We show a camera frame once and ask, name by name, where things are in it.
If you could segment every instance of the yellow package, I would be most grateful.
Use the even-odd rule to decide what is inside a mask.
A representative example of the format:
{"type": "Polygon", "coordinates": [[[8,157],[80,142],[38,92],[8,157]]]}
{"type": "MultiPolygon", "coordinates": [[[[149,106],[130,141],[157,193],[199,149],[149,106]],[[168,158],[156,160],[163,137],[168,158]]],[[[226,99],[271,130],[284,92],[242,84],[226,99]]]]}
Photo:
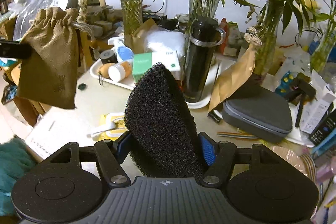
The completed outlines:
{"type": "Polygon", "coordinates": [[[106,122],[114,122],[115,125],[117,126],[117,128],[113,129],[113,130],[108,130],[108,131],[102,132],[98,136],[98,141],[106,140],[106,139],[110,139],[112,141],[115,141],[117,138],[119,138],[127,130],[127,128],[125,127],[124,113],[123,112],[109,113],[109,114],[104,114],[104,115],[100,116],[99,125],[103,125],[106,122]]]}

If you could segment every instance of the gray zipper case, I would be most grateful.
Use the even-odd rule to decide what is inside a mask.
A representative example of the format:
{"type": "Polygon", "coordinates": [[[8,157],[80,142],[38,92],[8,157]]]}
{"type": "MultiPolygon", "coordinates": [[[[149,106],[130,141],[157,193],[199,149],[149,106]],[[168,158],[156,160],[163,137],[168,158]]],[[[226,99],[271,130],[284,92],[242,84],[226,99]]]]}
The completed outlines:
{"type": "Polygon", "coordinates": [[[258,85],[242,85],[224,101],[222,115],[228,124],[273,143],[293,127],[288,102],[258,85]]]}

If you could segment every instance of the black foam sponge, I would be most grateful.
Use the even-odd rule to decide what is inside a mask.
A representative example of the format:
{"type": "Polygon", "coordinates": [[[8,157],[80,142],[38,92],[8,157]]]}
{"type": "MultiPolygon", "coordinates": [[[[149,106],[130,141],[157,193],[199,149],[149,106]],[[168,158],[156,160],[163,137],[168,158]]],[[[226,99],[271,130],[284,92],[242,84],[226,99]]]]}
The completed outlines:
{"type": "Polygon", "coordinates": [[[125,110],[135,139],[131,157],[150,177],[195,177],[207,169],[196,125],[171,72],[153,65],[137,82],[125,110]]]}

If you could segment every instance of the green box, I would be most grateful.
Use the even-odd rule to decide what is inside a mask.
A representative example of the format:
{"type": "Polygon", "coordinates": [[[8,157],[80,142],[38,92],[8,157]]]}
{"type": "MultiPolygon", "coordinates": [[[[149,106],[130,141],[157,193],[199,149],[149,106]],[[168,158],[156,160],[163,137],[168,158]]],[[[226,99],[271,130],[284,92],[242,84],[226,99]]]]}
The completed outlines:
{"type": "Polygon", "coordinates": [[[152,66],[152,53],[135,54],[133,59],[132,75],[135,82],[152,66]]]}

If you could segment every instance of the floor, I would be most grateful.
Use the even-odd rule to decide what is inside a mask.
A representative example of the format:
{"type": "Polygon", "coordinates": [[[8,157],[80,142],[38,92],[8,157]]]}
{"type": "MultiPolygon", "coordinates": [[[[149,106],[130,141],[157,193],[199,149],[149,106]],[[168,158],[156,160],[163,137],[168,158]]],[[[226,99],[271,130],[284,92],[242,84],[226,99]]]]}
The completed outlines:
{"type": "MultiPolygon", "coordinates": [[[[0,95],[8,83],[2,78],[3,71],[0,72],[0,95]]],[[[31,132],[30,127],[23,119],[14,102],[2,105],[0,102],[0,143],[5,143],[14,135],[25,139],[31,132]]]]}

